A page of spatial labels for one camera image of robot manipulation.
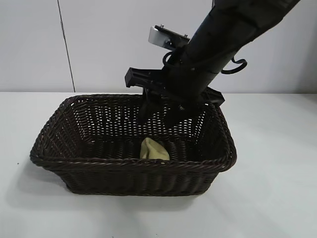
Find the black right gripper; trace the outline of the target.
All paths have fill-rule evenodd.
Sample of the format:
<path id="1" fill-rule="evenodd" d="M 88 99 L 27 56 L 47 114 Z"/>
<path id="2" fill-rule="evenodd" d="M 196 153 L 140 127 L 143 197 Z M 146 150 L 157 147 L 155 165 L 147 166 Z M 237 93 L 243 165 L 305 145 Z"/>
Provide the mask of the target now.
<path id="1" fill-rule="evenodd" d="M 199 104 L 212 103 L 220 106 L 224 97 L 219 91 L 208 87 L 222 72 L 220 67 L 190 67 L 162 69 L 129 68 L 125 84 L 143 88 L 140 124 L 144 124 L 154 112 L 161 110 L 162 98 L 179 103 L 169 110 L 169 127 L 198 114 Z"/>

